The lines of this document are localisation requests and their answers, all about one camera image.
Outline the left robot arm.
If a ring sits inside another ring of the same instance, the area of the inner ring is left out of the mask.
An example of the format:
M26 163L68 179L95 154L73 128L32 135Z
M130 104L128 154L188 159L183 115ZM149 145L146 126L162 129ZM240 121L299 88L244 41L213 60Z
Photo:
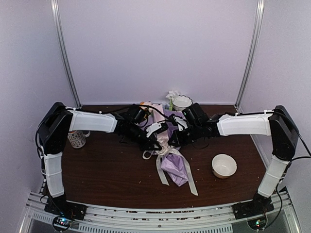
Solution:
M44 161L44 176L50 195L50 205L60 216L70 211L70 205L60 196L65 189L62 180L62 155L68 140L68 134L74 131L116 133L138 143L142 151L161 150L162 147L154 135L138 126L145 111L137 105L122 113L89 112L87 110L66 107L56 102L40 122L36 137L41 157Z

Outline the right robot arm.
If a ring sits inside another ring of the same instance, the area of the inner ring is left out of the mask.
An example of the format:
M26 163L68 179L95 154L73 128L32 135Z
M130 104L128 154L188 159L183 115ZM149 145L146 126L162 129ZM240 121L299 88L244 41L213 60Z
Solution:
M271 156L267 159L266 172L257 189L258 197L249 203L249 210L253 214L260 214L268 206L267 198L275 192L296 154L299 129L285 106L277 105L274 109L262 112L225 112L208 116L195 103L183 110L182 114L185 119L174 120L180 128L169 139L171 146L182 147L200 138L248 135L263 156L267 151L260 143L271 144Z

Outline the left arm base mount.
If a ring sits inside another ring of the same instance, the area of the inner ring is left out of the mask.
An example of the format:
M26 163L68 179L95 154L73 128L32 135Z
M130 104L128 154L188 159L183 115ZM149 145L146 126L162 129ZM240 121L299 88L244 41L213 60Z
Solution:
M75 220L84 220L87 206L68 202L67 210L59 210L54 204L46 204L44 211L56 215L52 219L52 226L58 232L68 230Z

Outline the beige ribbon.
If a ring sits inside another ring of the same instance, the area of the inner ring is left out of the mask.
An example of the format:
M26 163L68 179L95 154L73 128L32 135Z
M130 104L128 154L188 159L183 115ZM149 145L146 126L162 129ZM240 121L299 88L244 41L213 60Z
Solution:
M166 175L179 187L184 184L189 185L190 192L198 196L198 191L192 171L187 159L179 152L179 149L168 144L169 138L160 137L158 143L162 147L160 151L144 151L142 158L149 160L152 156L156 156L156 169L160 181L164 185L169 185Z

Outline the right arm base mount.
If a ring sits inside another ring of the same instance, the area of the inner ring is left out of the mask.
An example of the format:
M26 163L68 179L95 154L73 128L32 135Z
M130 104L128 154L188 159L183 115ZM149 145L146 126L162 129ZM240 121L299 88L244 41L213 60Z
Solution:
M275 208L269 203L263 205L257 201L239 202L232 206L235 219L246 218L248 226L252 230L263 230L268 225L267 213Z

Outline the purple pink wrapping paper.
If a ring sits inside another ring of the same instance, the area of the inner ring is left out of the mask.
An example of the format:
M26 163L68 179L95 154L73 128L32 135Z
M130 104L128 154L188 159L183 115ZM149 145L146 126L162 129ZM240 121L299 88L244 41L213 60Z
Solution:
M160 151L146 150L142 154L142 158L149 160L153 155L156 155L156 168L159 178L162 184L168 185L166 174L169 175L171 180L177 185L182 186L188 183L189 186L193 186L193 177L191 168L186 158L179 152L179 147L170 146L168 144L170 137L173 135L173 131L177 130L178 127L174 126L165 117L169 117L174 114L175 118L184 120L180 112L174 112L163 108L161 104L147 103L148 106L155 107L151 110L153 124L166 123L168 129L161 133L156 134L157 142L160 143L162 149Z

